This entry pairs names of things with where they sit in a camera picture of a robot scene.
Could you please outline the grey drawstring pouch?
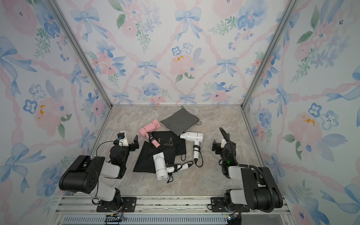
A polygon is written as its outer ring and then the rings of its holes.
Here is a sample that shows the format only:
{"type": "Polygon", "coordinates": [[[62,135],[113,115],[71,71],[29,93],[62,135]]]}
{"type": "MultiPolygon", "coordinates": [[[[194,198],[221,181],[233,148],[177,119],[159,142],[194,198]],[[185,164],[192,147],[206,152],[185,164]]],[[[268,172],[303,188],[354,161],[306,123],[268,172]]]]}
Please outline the grey drawstring pouch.
{"type": "Polygon", "coordinates": [[[199,121],[200,119],[197,116],[191,114],[182,106],[180,110],[160,122],[174,134],[180,136],[199,121]]]}

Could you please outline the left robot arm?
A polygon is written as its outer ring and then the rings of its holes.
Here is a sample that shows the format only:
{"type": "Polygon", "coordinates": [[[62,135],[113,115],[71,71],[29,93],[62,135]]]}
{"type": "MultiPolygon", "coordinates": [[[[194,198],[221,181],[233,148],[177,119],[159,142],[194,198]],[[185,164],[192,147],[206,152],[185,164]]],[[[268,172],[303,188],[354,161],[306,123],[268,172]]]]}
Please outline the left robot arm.
{"type": "Polygon", "coordinates": [[[59,188],[64,191],[87,194],[97,206],[97,212],[129,212],[136,198],[122,198],[118,188],[102,183],[101,177],[122,179],[127,170],[126,163],[130,152],[139,148],[138,136],[132,143],[127,141],[126,133],[118,133],[110,149],[110,161],[105,157],[80,155],[62,175],[59,188]]]}

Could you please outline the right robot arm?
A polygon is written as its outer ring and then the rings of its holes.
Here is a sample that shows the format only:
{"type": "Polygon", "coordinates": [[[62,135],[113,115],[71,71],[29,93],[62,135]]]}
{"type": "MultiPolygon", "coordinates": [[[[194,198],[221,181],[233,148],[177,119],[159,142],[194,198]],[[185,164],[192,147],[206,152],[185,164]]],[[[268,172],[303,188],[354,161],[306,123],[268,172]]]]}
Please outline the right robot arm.
{"type": "Polygon", "coordinates": [[[259,210],[270,213],[282,208],[284,201],[277,184],[267,167],[239,164],[234,142],[213,141],[212,151],[221,156],[219,165],[228,179],[241,182],[238,189],[228,189],[219,203],[213,203],[212,211],[249,212],[259,210]]]}

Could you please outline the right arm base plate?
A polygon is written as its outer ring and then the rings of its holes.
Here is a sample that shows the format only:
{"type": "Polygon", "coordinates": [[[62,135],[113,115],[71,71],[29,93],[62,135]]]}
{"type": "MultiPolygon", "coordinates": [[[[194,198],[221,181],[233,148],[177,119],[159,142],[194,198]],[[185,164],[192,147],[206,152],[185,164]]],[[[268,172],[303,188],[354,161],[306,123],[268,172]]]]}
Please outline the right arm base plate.
{"type": "Polygon", "coordinates": [[[207,205],[212,212],[250,212],[250,208],[242,204],[234,204],[224,197],[211,197],[211,203],[207,205]]]}

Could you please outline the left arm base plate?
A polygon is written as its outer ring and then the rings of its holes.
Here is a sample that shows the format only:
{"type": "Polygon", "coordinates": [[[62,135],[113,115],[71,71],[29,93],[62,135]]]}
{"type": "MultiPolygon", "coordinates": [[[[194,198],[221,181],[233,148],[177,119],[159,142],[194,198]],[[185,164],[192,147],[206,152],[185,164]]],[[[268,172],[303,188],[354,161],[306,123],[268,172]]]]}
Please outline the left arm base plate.
{"type": "Polygon", "coordinates": [[[100,200],[96,212],[134,212],[136,204],[136,197],[121,197],[111,202],[100,200]]]}

